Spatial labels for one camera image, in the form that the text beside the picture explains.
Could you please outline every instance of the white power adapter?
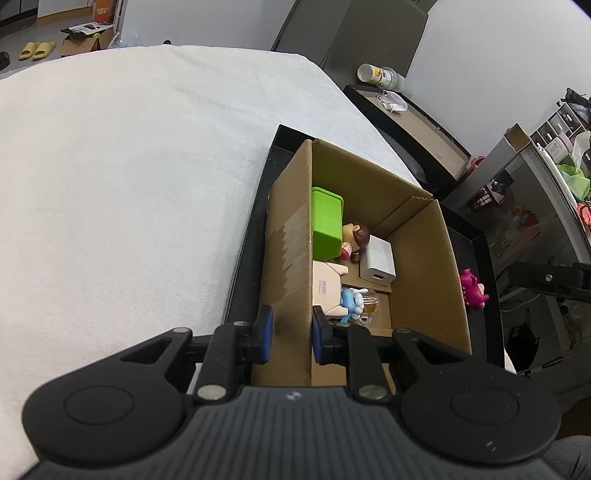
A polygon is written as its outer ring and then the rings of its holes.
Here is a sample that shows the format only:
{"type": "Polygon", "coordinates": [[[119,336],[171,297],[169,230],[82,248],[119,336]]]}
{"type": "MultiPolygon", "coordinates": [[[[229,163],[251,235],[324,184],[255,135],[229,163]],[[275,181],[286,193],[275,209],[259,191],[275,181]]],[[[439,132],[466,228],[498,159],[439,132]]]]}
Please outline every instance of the white power adapter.
{"type": "Polygon", "coordinates": [[[359,276],[378,285],[390,285],[396,280],[392,247],[386,240],[369,236],[369,244],[361,253],[359,276]]]}

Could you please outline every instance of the white wall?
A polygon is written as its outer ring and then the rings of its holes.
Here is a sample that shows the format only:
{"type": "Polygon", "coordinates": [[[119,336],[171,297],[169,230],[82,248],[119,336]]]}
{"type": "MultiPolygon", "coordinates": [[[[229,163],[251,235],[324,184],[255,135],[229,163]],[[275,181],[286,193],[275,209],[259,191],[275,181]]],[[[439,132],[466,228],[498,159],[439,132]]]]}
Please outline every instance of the white wall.
{"type": "Polygon", "coordinates": [[[566,87],[591,93],[591,19],[570,0],[438,0],[411,98],[473,155],[516,122],[530,134],[566,87]]]}
{"type": "Polygon", "coordinates": [[[123,34],[138,45],[269,50],[294,0],[127,0],[123,34]]]}

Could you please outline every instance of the cardboard box on floor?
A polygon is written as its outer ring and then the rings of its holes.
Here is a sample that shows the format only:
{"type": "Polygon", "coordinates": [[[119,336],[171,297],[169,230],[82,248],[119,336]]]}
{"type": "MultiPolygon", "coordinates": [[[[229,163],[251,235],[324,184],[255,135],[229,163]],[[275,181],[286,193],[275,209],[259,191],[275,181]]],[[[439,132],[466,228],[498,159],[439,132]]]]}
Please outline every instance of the cardboard box on floor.
{"type": "Polygon", "coordinates": [[[75,39],[67,36],[61,45],[61,56],[68,57],[79,53],[88,53],[95,50],[106,50],[113,39],[113,28],[108,28],[99,34],[99,38],[81,38],[75,39]]]}

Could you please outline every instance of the metal screw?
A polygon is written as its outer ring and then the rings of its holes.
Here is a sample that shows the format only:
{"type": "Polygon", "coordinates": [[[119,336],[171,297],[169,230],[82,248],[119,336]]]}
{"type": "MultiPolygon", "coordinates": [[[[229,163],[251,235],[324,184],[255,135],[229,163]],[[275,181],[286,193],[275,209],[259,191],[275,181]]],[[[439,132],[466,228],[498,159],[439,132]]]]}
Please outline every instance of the metal screw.
{"type": "Polygon", "coordinates": [[[221,385],[204,385],[197,390],[197,396],[204,400],[219,400],[226,396],[228,391],[221,385]]]}
{"type": "Polygon", "coordinates": [[[368,400],[381,400],[388,394],[388,391],[379,385],[364,385],[359,389],[358,393],[360,397],[368,400]]]}

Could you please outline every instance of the white blanket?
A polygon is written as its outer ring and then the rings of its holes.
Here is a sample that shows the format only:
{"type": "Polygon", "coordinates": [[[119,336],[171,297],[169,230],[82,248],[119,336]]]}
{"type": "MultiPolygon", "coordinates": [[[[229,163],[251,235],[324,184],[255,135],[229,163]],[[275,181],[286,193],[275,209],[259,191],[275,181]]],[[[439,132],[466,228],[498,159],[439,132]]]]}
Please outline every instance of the white blanket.
{"type": "Polygon", "coordinates": [[[0,80],[0,478],[35,461],[20,420],[33,389],[220,324],[279,124],[416,184],[298,55],[125,48],[0,80]]]}

